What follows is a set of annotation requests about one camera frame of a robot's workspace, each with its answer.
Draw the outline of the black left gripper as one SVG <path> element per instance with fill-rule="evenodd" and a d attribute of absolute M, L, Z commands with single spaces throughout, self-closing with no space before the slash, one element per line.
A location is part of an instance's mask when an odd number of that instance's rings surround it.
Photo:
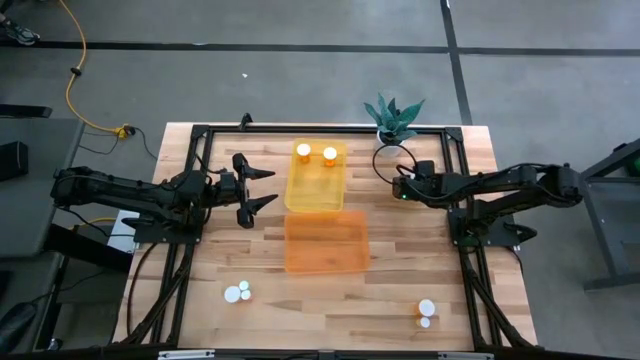
<path fill-rule="evenodd" d="M 233 171 L 225 170 L 219 174 L 219 179 L 214 185 L 214 206 L 228 206 L 238 204 L 236 212 L 237 223 L 245 228 L 254 227 L 254 215 L 270 202 L 278 198 L 277 194 L 271 194 L 255 199 L 249 199 L 246 186 L 245 172 L 248 161 L 241 153 L 232 156 Z M 247 178 L 259 180 L 274 176 L 274 171 L 250 168 L 247 170 Z"/>

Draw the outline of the translucent yellow plastic bin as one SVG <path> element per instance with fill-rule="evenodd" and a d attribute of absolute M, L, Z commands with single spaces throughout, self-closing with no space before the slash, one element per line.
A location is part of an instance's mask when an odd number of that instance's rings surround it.
<path fill-rule="evenodd" d="M 311 146 L 309 163 L 300 163 L 297 158 L 296 148 L 300 143 Z M 324 165 L 326 147 L 334 147 L 338 152 L 333 167 Z M 346 143 L 335 139 L 296 138 L 292 151 L 284 200 L 286 207 L 298 213 L 341 211 L 346 185 Z"/>

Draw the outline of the translucent orange plastic bin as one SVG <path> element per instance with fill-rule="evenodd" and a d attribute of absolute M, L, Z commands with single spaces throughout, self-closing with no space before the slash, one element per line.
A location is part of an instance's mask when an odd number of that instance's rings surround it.
<path fill-rule="evenodd" d="M 290 274 L 356 273 L 370 267 L 365 212 L 291 213 L 285 217 L 284 239 Z"/>

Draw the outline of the white plant pot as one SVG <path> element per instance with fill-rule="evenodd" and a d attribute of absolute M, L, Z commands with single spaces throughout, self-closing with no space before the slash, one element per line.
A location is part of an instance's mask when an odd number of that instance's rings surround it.
<path fill-rule="evenodd" d="M 403 142 L 391 141 L 387 144 L 384 140 L 383 134 L 378 131 L 376 133 L 376 144 L 374 145 L 374 150 L 377 151 L 378 155 L 381 157 L 397 157 L 401 152 L 401 147 L 403 146 Z"/>

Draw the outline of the green succulent plant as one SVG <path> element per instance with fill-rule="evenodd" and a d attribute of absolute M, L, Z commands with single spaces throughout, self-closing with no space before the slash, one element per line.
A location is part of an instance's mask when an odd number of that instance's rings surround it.
<path fill-rule="evenodd" d="M 368 115 L 374 120 L 380 141 L 384 145 L 401 145 L 405 140 L 415 136 L 416 131 L 409 126 L 418 117 L 425 100 L 410 105 L 403 110 L 396 107 L 396 99 L 389 103 L 381 94 L 378 94 L 378 109 L 373 105 L 364 103 Z"/>

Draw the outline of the white box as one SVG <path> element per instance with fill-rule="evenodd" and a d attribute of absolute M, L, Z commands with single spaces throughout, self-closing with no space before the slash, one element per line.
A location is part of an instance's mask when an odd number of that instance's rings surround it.
<path fill-rule="evenodd" d="M 138 217 L 137 212 L 120 210 L 111 229 L 107 245 L 119 251 L 133 254 L 139 247 L 134 241 L 136 230 L 125 224 L 124 219 L 137 219 Z"/>

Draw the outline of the silver metal clamp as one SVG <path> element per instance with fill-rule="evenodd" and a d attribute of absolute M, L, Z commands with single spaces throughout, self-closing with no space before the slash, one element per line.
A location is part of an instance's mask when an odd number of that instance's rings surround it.
<path fill-rule="evenodd" d="M 490 353 L 479 352 L 439 352 L 437 360 L 495 360 Z"/>
<path fill-rule="evenodd" d="M 172 350 L 158 353 L 157 360 L 212 360 L 215 358 L 213 349 Z"/>

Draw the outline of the dark metal stand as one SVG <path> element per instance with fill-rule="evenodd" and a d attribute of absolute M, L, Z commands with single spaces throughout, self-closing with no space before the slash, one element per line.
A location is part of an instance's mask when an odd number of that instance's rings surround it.
<path fill-rule="evenodd" d="M 582 289 L 640 285 L 640 138 L 614 148 L 578 180 L 584 200 L 561 218 L 557 238 L 568 242 L 571 264 L 581 255 L 596 262 Z"/>

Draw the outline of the dark grey side table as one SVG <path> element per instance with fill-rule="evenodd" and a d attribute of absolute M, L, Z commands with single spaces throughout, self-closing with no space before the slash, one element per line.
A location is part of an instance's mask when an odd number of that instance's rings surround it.
<path fill-rule="evenodd" d="M 0 182 L 0 258 L 39 253 L 55 213 L 54 173 L 72 165 L 84 124 L 76 119 L 0 118 L 0 145 L 28 148 L 28 173 Z"/>

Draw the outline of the black pouch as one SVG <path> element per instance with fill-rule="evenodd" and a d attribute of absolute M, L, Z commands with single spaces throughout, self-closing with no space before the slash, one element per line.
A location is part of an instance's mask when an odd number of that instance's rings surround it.
<path fill-rule="evenodd" d="M 29 173 L 28 146 L 21 141 L 0 145 L 0 182 Z"/>

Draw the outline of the black rounded object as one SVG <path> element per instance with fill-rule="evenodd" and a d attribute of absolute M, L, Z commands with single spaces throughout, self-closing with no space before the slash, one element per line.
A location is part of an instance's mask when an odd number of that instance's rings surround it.
<path fill-rule="evenodd" d="M 33 323 L 37 313 L 34 302 L 19 302 L 0 318 L 0 354 L 27 350 L 34 344 Z"/>

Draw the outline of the person's shoe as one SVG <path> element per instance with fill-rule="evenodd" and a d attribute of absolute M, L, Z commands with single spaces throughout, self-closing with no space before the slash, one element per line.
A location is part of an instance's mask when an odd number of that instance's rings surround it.
<path fill-rule="evenodd" d="M 0 27 L 2 27 L 6 35 L 24 46 L 32 46 L 40 40 L 40 35 L 32 30 L 23 27 L 9 17 L 0 12 Z"/>

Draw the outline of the black aluminium table frame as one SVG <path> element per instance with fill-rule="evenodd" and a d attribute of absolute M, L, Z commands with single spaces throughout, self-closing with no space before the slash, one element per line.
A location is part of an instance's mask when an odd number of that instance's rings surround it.
<path fill-rule="evenodd" d="M 350 274 L 295 275 L 284 267 L 284 203 L 296 138 L 347 145 L 344 207 L 367 214 L 371 264 Z M 469 350 L 472 337 L 459 256 L 446 215 L 396 200 L 388 186 L 395 163 L 374 158 L 375 137 L 326 125 L 294 133 L 225 133 L 214 138 L 211 165 L 243 153 L 275 175 L 250 184 L 253 196 L 277 194 L 250 230 L 232 207 L 216 209 L 196 247 L 179 344 L 183 348 L 313 350 Z M 229 286 L 249 282 L 251 299 L 227 303 Z M 431 325 L 417 325 L 418 303 L 435 304 Z"/>

